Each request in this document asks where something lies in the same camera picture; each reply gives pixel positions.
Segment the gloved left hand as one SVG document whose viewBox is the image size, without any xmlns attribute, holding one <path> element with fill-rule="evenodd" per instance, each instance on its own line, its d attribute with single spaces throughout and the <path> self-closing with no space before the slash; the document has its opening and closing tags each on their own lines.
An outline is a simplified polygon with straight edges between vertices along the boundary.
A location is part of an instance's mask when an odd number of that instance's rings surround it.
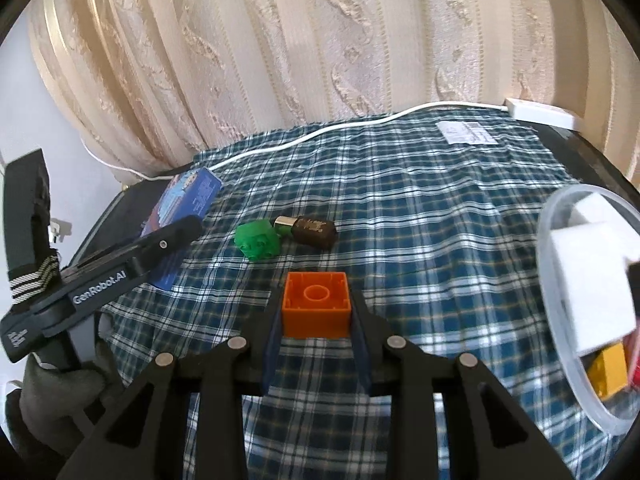
<svg viewBox="0 0 640 480">
<path fill-rule="evenodd" d="M 6 398 L 9 438 L 23 460 L 70 457 L 91 427 L 124 391 L 113 352 L 100 339 L 96 362 L 81 370 L 46 370 L 27 358 L 21 387 Z"/>
</svg>

